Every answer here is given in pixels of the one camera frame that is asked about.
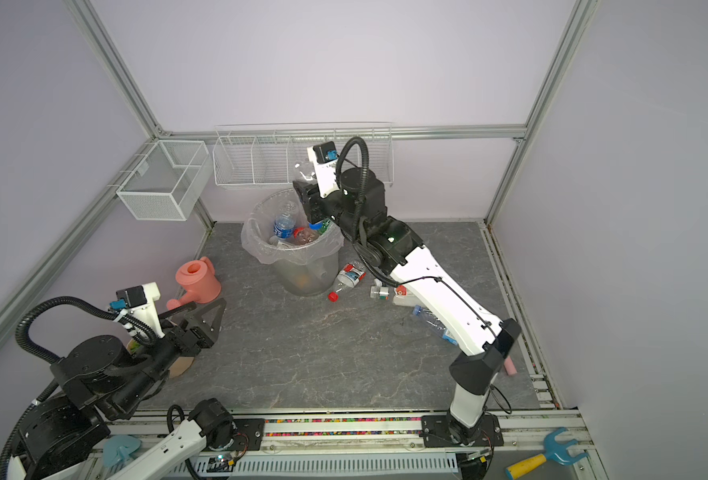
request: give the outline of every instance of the white wall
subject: white wall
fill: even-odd
[[[510,138],[399,140],[388,213],[400,220],[482,218],[513,154]],[[211,181],[202,199],[217,221],[244,221],[274,190],[224,190]]]
[[[708,478],[708,2],[601,2],[494,225],[611,478]]]
[[[522,124],[574,0],[96,0],[167,130]]]
[[[102,308],[121,288],[157,282],[162,293],[157,307],[164,311],[178,289],[176,270],[194,257],[203,233],[195,216],[186,222],[143,222],[118,203],[41,300],[71,295]],[[43,313],[31,327],[35,342],[61,356],[106,333],[129,340],[116,323],[71,306]],[[0,351],[0,451],[22,411],[51,380],[49,365],[10,338]]]
[[[0,304],[145,139],[61,0],[0,0]]]

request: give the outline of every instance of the wire basket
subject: wire basket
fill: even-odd
[[[338,152],[354,136],[368,146],[370,170],[384,184],[394,183],[391,124],[272,124],[216,127],[213,146],[215,183],[226,189],[288,187],[292,180],[308,180],[307,148],[334,141]],[[359,147],[347,158],[361,166]],[[343,170],[352,168],[348,163]]]
[[[157,140],[116,191],[138,220],[186,220],[213,175],[201,140]]]

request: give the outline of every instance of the transparent trash bin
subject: transparent trash bin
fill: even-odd
[[[274,246],[274,219],[280,206],[291,201],[298,206],[297,225],[308,225],[298,195],[294,190],[282,190],[255,205],[242,227],[242,246],[262,264],[272,265],[279,282],[289,293],[311,296],[330,289],[338,274],[338,251],[343,246],[343,234],[332,224],[323,235],[310,244]]]

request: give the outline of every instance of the marble surface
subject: marble surface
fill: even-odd
[[[414,223],[445,270],[485,308],[506,308],[475,223]],[[204,254],[215,264],[228,305],[220,337],[182,376],[142,408],[186,409],[210,397],[226,408],[448,408],[455,382],[447,370],[460,350],[410,317],[411,309],[369,297],[372,278],[341,294],[285,292],[271,266],[242,248],[241,224],[216,224]],[[356,258],[346,243],[341,266]],[[538,408],[515,346],[519,373],[495,384],[514,409]],[[490,409],[498,409],[490,400]]]

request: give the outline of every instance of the pink watering can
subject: pink watering can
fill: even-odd
[[[203,256],[178,268],[175,281],[186,289],[180,300],[167,301],[167,310],[178,308],[184,303],[209,303],[220,295],[220,282],[215,279],[215,267],[209,258]]]

